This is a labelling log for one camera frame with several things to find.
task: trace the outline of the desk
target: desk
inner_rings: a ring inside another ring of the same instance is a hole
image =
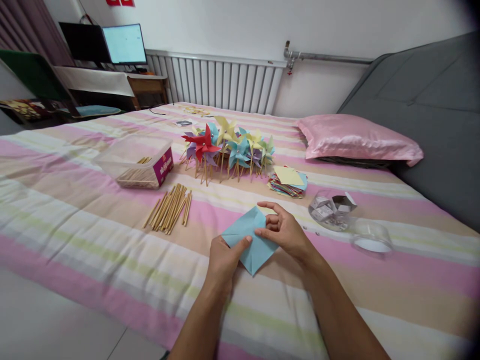
[[[135,110],[141,110],[138,94],[161,94],[168,104],[166,76],[140,75],[127,72],[103,71],[79,67],[54,66],[63,84],[71,90],[122,95],[130,97]]]

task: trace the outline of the satin pillowcase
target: satin pillowcase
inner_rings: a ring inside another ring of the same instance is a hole
[[[405,160],[412,167],[424,158],[415,141],[363,117],[314,115],[298,120],[296,125],[308,141],[306,159]]]

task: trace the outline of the pipe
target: pipe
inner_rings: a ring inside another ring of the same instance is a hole
[[[322,60],[322,61],[331,61],[331,62],[337,62],[337,63],[362,64],[362,65],[370,65],[374,61],[374,59],[367,58],[367,57],[325,55],[325,54],[315,54],[311,52],[290,51],[289,46],[290,46],[290,40],[288,40],[285,43],[285,49],[283,50],[283,57],[287,59]]]

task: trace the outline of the computer monitor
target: computer monitor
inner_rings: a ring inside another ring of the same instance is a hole
[[[100,63],[111,62],[104,33],[99,25],[70,22],[59,24],[74,59],[92,61],[98,67],[102,67]]]
[[[140,24],[103,27],[112,64],[144,65],[147,63]]]

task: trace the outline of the green chair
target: green chair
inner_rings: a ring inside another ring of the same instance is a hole
[[[51,113],[60,112],[74,120],[90,120],[124,112],[102,105],[75,106],[50,64],[37,53],[0,49],[0,59]],[[63,103],[66,108],[56,109],[52,100]]]

